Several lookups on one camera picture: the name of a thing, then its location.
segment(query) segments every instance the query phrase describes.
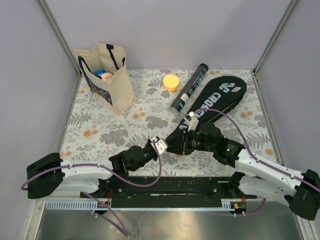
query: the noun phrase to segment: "metal floor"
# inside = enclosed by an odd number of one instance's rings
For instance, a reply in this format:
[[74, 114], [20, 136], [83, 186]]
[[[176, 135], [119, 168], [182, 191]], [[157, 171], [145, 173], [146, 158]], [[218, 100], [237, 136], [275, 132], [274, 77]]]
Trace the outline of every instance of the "metal floor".
[[[250, 202], [249, 210], [259, 206]], [[117, 211], [127, 238], [89, 211], [45, 210], [37, 240], [302, 240], [297, 218], [277, 202], [251, 216], [206, 211]], [[111, 213], [106, 217], [116, 221]]]

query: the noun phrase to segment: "gray floral pattern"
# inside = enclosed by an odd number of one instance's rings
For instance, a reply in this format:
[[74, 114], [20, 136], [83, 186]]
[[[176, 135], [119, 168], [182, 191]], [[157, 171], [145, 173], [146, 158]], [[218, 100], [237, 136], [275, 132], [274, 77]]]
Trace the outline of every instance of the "gray floral pattern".
[[[181, 113], [178, 116], [168, 113], [167, 108], [179, 90], [164, 90], [163, 77], [167, 74], [177, 75], [181, 89], [193, 72], [194, 70], [189, 69], [128, 70], [137, 103], [121, 116], [113, 114], [92, 95], [83, 79], [69, 120], [61, 157], [74, 161], [98, 161], [133, 145], [143, 147], [148, 139], [155, 136], [165, 139], [177, 127], [211, 79], [231, 75], [242, 78], [247, 84], [247, 91], [243, 100], [228, 115], [239, 124], [254, 152], [275, 161], [266, 121], [249, 70], [209, 70]], [[235, 127], [225, 117], [216, 121], [215, 125], [227, 138], [242, 142]], [[208, 152], [195, 151], [188, 156], [165, 152], [161, 158], [164, 176], [231, 176], [235, 171], [230, 166], [218, 163], [212, 153]], [[150, 161], [130, 175], [151, 176], [158, 172], [159, 162]]]

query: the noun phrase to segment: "tote bag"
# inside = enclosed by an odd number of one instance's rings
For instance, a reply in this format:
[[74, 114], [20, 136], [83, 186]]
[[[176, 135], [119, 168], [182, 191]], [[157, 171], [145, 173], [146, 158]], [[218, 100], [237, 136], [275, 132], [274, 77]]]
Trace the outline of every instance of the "tote bag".
[[[117, 45], [97, 43], [91, 50], [77, 50], [78, 62], [90, 90], [117, 116], [137, 99], [127, 72], [126, 50]], [[103, 81], [95, 71], [105, 69], [112, 80]]]

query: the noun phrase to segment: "purple cable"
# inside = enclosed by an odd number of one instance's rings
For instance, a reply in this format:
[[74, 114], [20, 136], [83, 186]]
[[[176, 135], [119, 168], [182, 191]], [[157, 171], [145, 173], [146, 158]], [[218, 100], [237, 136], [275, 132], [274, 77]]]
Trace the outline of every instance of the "purple cable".
[[[154, 146], [154, 150], [156, 152], [156, 155], [157, 155], [157, 158], [158, 158], [158, 161], [159, 161], [159, 174], [158, 176], [156, 177], [156, 179], [149, 183], [149, 184], [137, 184], [137, 183], [133, 183], [133, 182], [130, 182], [126, 179], [124, 179], [123, 177], [121, 177], [120, 175], [118, 175], [117, 173], [115, 173], [114, 171], [112, 171], [110, 168], [104, 166], [104, 165], [99, 165], [97, 163], [78, 163], [78, 164], [73, 164], [72, 167], [73, 168], [76, 168], [76, 167], [97, 167], [97, 168], [102, 168], [102, 169], [105, 169], [107, 171], [109, 171], [110, 173], [112, 173], [113, 175], [115, 175], [117, 178], [119, 178], [120, 180], [124, 181], [125, 183], [127, 184], [130, 184], [132, 186], [135, 186], [135, 187], [140, 187], [140, 188], [147, 188], [147, 187], [151, 187], [152, 185], [155, 185], [160, 177], [161, 177], [161, 172], [162, 172], [162, 162], [161, 162], [161, 157], [160, 157], [160, 153], [156, 147], [156, 143], [155, 141], [153, 140], [152, 141], [152, 144]], [[52, 171], [56, 171], [56, 170], [60, 170], [60, 169], [66, 169], [66, 168], [70, 168], [71, 166], [70, 165], [65, 165], [65, 166], [56, 166], [56, 167], [52, 167], [50, 169], [47, 169], [47, 170], [44, 170], [36, 175], [34, 175], [33, 177], [29, 178], [27, 181], [25, 181], [22, 185], [21, 185], [21, 190], [23, 191], [26, 191], [28, 190], [28, 188], [26, 188], [25, 186], [27, 184], [29, 184], [31, 181], [35, 180], [36, 178], [44, 175], [44, 174], [47, 174], [49, 172], [52, 172]], [[86, 192], [83, 192], [86, 196], [88, 196], [89, 198], [95, 200], [96, 202], [102, 204], [103, 206], [105, 206], [108, 210], [110, 210], [112, 212], [112, 214], [115, 216], [115, 218], [119, 221], [119, 223], [121, 224], [122, 228], [117, 225], [116, 223], [114, 223], [113, 221], [111, 221], [110, 219], [106, 218], [105, 216], [102, 216], [100, 214], [98, 214], [99, 217], [105, 219], [106, 221], [108, 221], [109, 223], [111, 223], [113, 226], [115, 226], [123, 235], [125, 235], [126, 237], [128, 237], [128, 231], [125, 227], [125, 225], [123, 224], [123, 222], [120, 220], [120, 218], [116, 215], [116, 213], [111, 210], [111, 208], [109, 206], [107, 206], [106, 204], [104, 204], [103, 202], [99, 201], [98, 199], [96, 199], [95, 197], [91, 196], [90, 194], [86, 193]]]
[[[271, 165], [271, 164], [269, 164], [269, 163], [267, 163], [267, 162], [265, 162], [265, 161], [262, 161], [262, 160], [258, 159], [258, 158], [253, 154], [253, 152], [250, 150], [250, 145], [248, 144], [248, 142], [247, 142], [244, 134], [243, 134], [242, 131], [240, 130], [239, 126], [236, 124], [236, 122], [235, 122], [231, 117], [229, 117], [229, 116], [228, 116], [227, 114], [225, 114], [224, 112], [219, 111], [219, 110], [216, 110], [216, 109], [213, 109], [213, 108], [209, 108], [209, 109], [198, 109], [198, 110], [194, 111], [194, 113], [196, 114], [196, 113], [205, 112], [205, 111], [216, 112], [216, 113], [219, 113], [219, 114], [225, 116], [227, 119], [229, 119], [229, 120], [233, 123], [233, 125], [235, 126], [235, 128], [238, 130], [238, 132], [239, 132], [239, 134], [240, 134], [240, 136], [241, 136], [241, 138], [242, 138], [242, 140], [243, 140], [243, 142], [244, 142], [244, 145], [245, 145], [245, 147], [246, 147], [246, 150], [248, 151], [249, 155], [250, 155], [253, 159], [257, 160], [259, 163], [262, 163], [263, 165], [265, 165], [265, 166], [267, 166], [267, 167], [269, 167], [269, 168], [271, 168], [271, 169], [273, 169], [273, 170], [278, 171], [279, 173], [282, 173], [282, 174], [284, 174], [284, 175], [286, 175], [286, 176], [288, 176], [288, 177], [291, 177], [291, 174], [290, 174], [290, 173], [288, 173], [288, 172], [286, 172], [286, 171], [284, 171], [284, 170], [282, 170], [282, 169], [279, 169], [279, 168], [277, 168], [277, 167], [275, 167], [275, 166], [273, 166], [273, 165]], [[312, 185], [311, 183], [307, 182], [306, 180], [303, 180], [302, 178], [300, 178], [300, 177], [298, 177], [298, 176], [294, 176], [293, 178], [296, 179], [296, 180], [298, 180], [298, 181], [300, 181], [300, 182], [302, 182], [303, 184], [306, 184], [306, 185], [309, 186], [310, 188], [312, 188], [312, 189], [314, 189], [315, 191], [317, 191], [318, 193], [320, 193], [320, 189], [319, 189], [319, 188], [317, 188], [316, 186], [314, 186], [314, 185]]]
[[108, 205], [104, 204], [102, 201], [98, 200], [94, 196], [91, 196], [89, 193], [83, 192], [83, 194], [86, 195], [87, 197], [91, 198], [92, 200], [95, 200], [96, 202], [98, 202], [102, 206], [106, 207], [109, 211], [111, 211], [111, 213], [115, 216], [115, 218], [121, 224], [122, 228], [119, 225], [117, 225], [115, 222], [111, 221], [109, 218], [106, 218], [103, 215], [100, 215], [97, 213], [97, 216], [99, 216], [99, 217], [103, 218], [104, 220], [108, 221], [109, 223], [111, 223], [116, 229], [118, 229], [126, 237], [129, 236], [129, 233], [128, 233], [124, 223], [120, 220], [120, 218], [117, 216], [117, 214]]
[[[156, 179], [153, 182], [148, 183], [148, 184], [137, 184], [137, 183], [134, 183], [134, 182], [130, 182], [130, 181], [124, 179], [122, 176], [120, 176], [117, 173], [115, 173], [114, 171], [112, 171], [110, 168], [108, 168], [108, 167], [106, 167], [104, 165], [100, 165], [98, 163], [77, 163], [77, 164], [73, 164], [72, 167], [73, 168], [76, 168], [76, 167], [97, 167], [98, 168], [99, 167], [99, 168], [102, 168], [102, 169], [105, 169], [105, 170], [109, 171], [110, 173], [112, 173], [117, 178], [119, 178], [120, 180], [124, 181], [127, 184], [130, 184], [132, 186], [139, 187], [139, 188], [148, 188], [148, 187], [151, 187], [151, 186], [155, 185], [159, 181], [159, 179], [161, 177], [161, 172], [162, 172], [161, 157], [160, 157], [160, 154], [158, 152], [158, 149], [156, 147], [156, 143], [155, 143], [154, 140], [152, 141], [152, 144], [154, 146], [154, 149], [155, 149], [156, 155], [158, 157], [158, 161], [159, 161], [159, 174], [158, 174], [158, 176], [156, 177]], [[37, 175], [34, 175], [33, 177], [29, 178], [27, 181], [25, 181], [21, 186], [21, 190], [23, 190], [23, 191], [28, 190], [28, 188], [25, 188], [25, 186], [28, 183], [30, 183], [31, 181], [35, 180], [36, 178], [38, 178], [38, 177], [40, 177], [40, 176], [42, 176], [44, 174], [47, 174], [47, 173], [55, 171], [55, 170], [66, 169], [66, 168], [70, 168], [70, 167], [71, 167], [70, 165], [56, 166], [56, 167], [44, 170], [44, 171], [38, 173]]]

